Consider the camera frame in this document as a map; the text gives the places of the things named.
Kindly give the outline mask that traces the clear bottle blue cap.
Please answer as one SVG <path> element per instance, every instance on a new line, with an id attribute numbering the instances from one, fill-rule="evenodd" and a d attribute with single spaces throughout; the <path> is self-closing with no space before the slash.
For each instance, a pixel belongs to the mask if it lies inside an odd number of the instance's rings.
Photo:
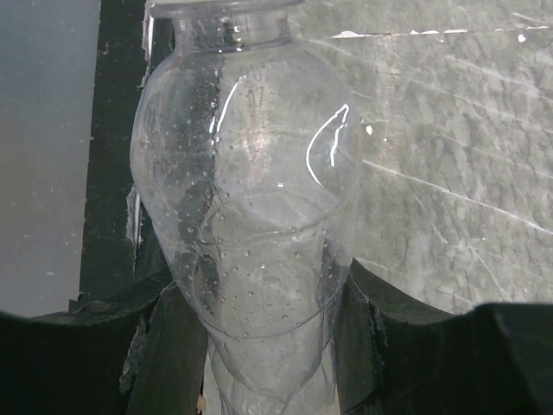
<path id="1" fill-rule="evenodd" d="M 130 167 L 210 337 L 225 414 L 324 414 L 353 261 L 359 117 L 287 1 L 153 1 L 175 47 L 142 92 Z"/>

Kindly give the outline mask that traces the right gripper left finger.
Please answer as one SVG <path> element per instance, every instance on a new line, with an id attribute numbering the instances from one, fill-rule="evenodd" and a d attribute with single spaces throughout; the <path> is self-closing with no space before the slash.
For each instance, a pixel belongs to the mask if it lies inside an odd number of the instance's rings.
<path id="1" fill-rule="evenodd" d="M 74 312 L 1 316 L 4 414 L 193 414 L 207 333 L 168 270 Z"/>

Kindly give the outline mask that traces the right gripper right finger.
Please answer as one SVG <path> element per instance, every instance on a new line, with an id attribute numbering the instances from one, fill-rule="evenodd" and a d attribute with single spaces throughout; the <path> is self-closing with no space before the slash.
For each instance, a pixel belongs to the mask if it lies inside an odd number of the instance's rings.
<path id="1" fill-rule="evenodd" d="M 334 331 L 345 414 L 549 414 L 552 307 L 454 316 L 353 263 Z"/>

